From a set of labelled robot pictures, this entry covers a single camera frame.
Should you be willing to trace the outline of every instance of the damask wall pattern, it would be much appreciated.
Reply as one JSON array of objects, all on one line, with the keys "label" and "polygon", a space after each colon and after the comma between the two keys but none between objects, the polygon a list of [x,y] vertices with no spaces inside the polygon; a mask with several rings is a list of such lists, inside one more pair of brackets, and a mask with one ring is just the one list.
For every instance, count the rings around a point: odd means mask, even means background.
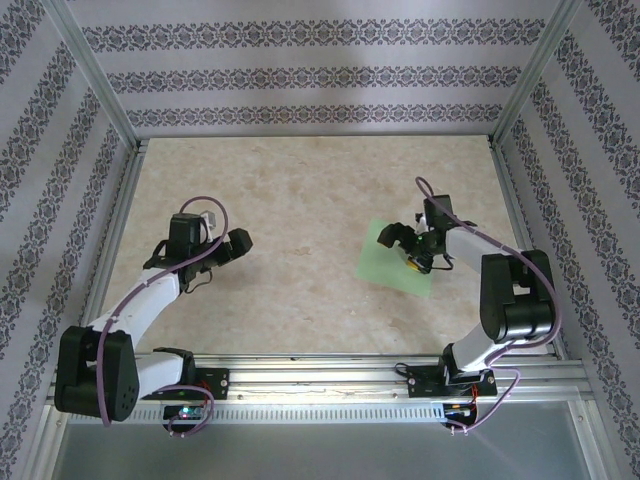
[{"label": "damask wall pattern", "polygon": [[503,145],[623,478],[640,478],[637,2],[585,2]]},{"label": "damask wall pattern", "polygon": [[125,147],[42,5],[0,1],[0,479],[22,478]]},{"label": "damask wall pattern", "polygon": [[68,5],[142,137],[489,133],[556,5],[310,3]]}]

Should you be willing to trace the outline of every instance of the beige floor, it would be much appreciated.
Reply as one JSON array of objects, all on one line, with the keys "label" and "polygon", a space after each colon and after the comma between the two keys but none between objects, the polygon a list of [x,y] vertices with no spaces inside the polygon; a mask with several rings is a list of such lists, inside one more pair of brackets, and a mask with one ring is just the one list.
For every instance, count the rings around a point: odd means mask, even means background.
[{"label": "beige floor", "polygon": [[139,351],[439,353],[478,322],[475,272],[435,272],[427,299],[355,277],[370,220],[412,224],[420,211],[417,174],[451,194],[461,218],[515,244],[484,137],[152,140],[105,307],[167,237],[171,215],[206,194],[254,248],[170,305]]}]

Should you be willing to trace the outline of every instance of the purple cable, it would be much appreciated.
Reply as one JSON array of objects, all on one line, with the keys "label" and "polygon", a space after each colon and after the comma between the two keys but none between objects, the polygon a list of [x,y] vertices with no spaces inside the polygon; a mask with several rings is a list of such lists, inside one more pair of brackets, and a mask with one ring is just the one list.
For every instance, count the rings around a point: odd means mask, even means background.
[{"label": "purple cable", "polygon": [[222,211],[222,216],[224,218],[224,225],[222,227],[222,234],[220,235],[218,240],[214,242],[214,244],[210,248],[208,248],[206,251],[204,251],[200,255],[196,255],[195,257],[190,258],[189,260],[185,260],[184,262],[181,262],[177,265],[174,265],[173,267],[169,267],[166,270],[163,270],[162,272],[158,273],[157,275],[154,275],[146,282],[141,283],[136,288],[131,290],[131,292],[129,292],[129,294],[126,297],[124,297],[122,301],[118,304],[118,306],[114,309],[113,314],[111,315],[111,317],[109,317],[109,319],[104,325],[104,328],[102,329],[102,333],[100,334],[100,339],[98,340],[98,353],[96,358],[96,384],[97,384],[96,386],[98,389],[98,408],[100,410],[100,418],[102,419],[102,424],[105,427],[108,427],[111,425],[111,420],[109,419],[109,414],[107,413],[107,400],[105,398],[105,392],[104,392],[104,366],[102,363],[104,361],[104,342],[107,338],[107,334],[109,333],[109,330],[115,323],[114,320],[118,318],[122,310],[124,310],[124,308],[129,304],[129,302],[131,302],[131,300],[133,300],[135,296],[138,295],[142,290],[147,288],[153,282],[164,277],[165,275],[169,275],[170,273],[173,273],[176,270],[179,270],[183,267],[186,267],[187,265],[191,265],[192,263],[202,260],[207,255],[211,254],[216,248],[218,248],[224,241],[224,237],[227,236],[227,231],[229,229],[229,215],[227,215],[227,210],[224,208],[224,205],[222,205],[222,203],[219,200],[216,200],[213,197],[208,197],[206,195],[193,197],[187,200],[184,203],[184,205],[180,207],[180,213],[184,212],[185,208],[187,208],[193,202],[197,202],[198,200],[207,200],[207,201],[213,202]]},{"label": "purple cable", "polygon": [[[558,299],[558,294],[556,293],[555,289],[553,288],[553,285],[551,285],[551,282],[547,279],[547,277],[544,276],[544,274],[540,271],[540,269],[538,267],[536,267],[533,264],[533,262],[531,262],[531,260],[529,260],[527,257],[522,255],[517,250],[514,250],[513,248],[511,248],[511,247],[509,247],[509,246],[507,246],[507,245],[505,245],[503,243],[500,243],[499,241],[497,241],[493,237],[490,237],[486,233],[483,233],[480,230],[478,230],[476,228],[473,228],[470,225],[467,225],[462,220],[460,220],[458,217],[456,217],[452,212],[447,210],[444,206],[442,206],[442,204],[440,204],[440,202],[438,202],[435,198],[433,198],[434,197],[433,188],[431,187],[431,185],[429,185],[429,182],[427,182],[423,177],[416,177],[416,185],[418,185],[418,188],[424,194],[424,196],[427,198],[427,200],[429,200],[429,202],[431,202],[433,205],[435,205],[436,208],[438,208],[442,213],[444,213],[447,217],[449,217],[451,220],[453,220],[457,225],[459,225],[462,228],[468,230],[469,232],[473,233],[474,235],[477,235],[478,237],[482,238],[484,241],[490,243],[494,247],[499,248],[500,250],[504,250],[505,252],[507,252],[510,255],[513,255],[518,260],[520,260],[522,263],[524,263],[527,266],[527,268],[529,268],[533,272],[533,274],[536,277],[538,277],[540,282],[544,285],[544,288],[546,288],[547,292],[549,292],[549,296],[551,297],[551,303],[553,304],[553,310],[554,310],[554,314],[555,314],[555,320],[554,320],[553,327],[551,328],[551,331],[544,338],[542,338],[542,339],[540,339],[540,340],[538,340],[536,342],[526,343],[524,345],[515,345],[513,343],[510,343],[510,344],[506,345],[505,347],[501,348],[500,350],[497,350],[497,351],[493,352],[492,354],[488,355],[487,358],[485,358],[485,360],[484,360],[484,362],[487,365],[487,367],[491,367],[493,365],[493,362],[495,362],[501,356],[503,356],[505,353],[507,353],[507,352],[509,352],[511,350],[535,348],[535,347],[539,347],[541,345],[546,345],[547,343],[553,341],[553,339],[556,338],[556,336],[558,335],[558,332],[560,331],[560,328],[562,327],[562,312],[560,311],[560,301]],[[495,370],[501,370],[501,371],[505,371],[505,372],[507,372],[507,371],[514,372],[516,376],[515,376],[515,378],[513,380],[513,383],[511,383],[509,388],[507,388],[505,390],[505,392],[500,396],[500,398],[496,401],[496,403],[489,409],[489,411],[485,415],[483,415],[482,418],[477,420],[473,425],[467,426],[467,425],[465,425],[465,424],[463,424],[461,422],[457,422],[455,420],[447,419],[448,423],[450,423],[451,425],[455,425],[455,426],[459,427],[457,429],[458,431],[464,431],[466,433],[466,432],[469,432],[469,431],[479,427],[480,425],[482,425],[485,421],[487,421],[489,419],[489,417],[491,415],[493,415],[495,413],[495,411],[498,409],[498,407],[500,407],[500,405],[502,405],[502,403],[505,401],[505,399],[511,394],[511,391],[516,387],[516,385],[518,385],[518,382],[520,381],[520,370],[518,370],[517,368],[508,368],[508,367],[494,367],[494,368],[495,368]]]},{"label": "purple cable", "polygon": [[[195,427],[193,427],[191,430],[187,431],[187,432],[182,432],[179,434],[179,438],[186,438],[186,437],[190,437],[191,435],[195,435],[196,433],[198,433],[200,430],[202,430],[211,420],[211,418],[213,418],[213,393],[211,393],[209,390],[207,390],[206,388],[202,388],[202,387],[196,387],[193,385],[168,385],[166,387],[162,387],[160,390],[158,390],[159,392],[171,392],[173,390],[192,390],[194,392],[200,392],[200,393],[204,393],[205,395],[207,395],[209,397],[209,401],[211,402],[211,406],[209,407],[209,411],[207,412],[207,416],[205,418],[202,419],[202,421],[197,424]],[[173,426],[173,422],[175,422],[176,420],[178,420],[179,416],[175,416],[173,417],[171,420],[169,420],[169,424],[167,425],[167,429],[169,430],[169,435],[170,436],[174,436],[174,434],[176,432],[174,432],[171,427]]]}]

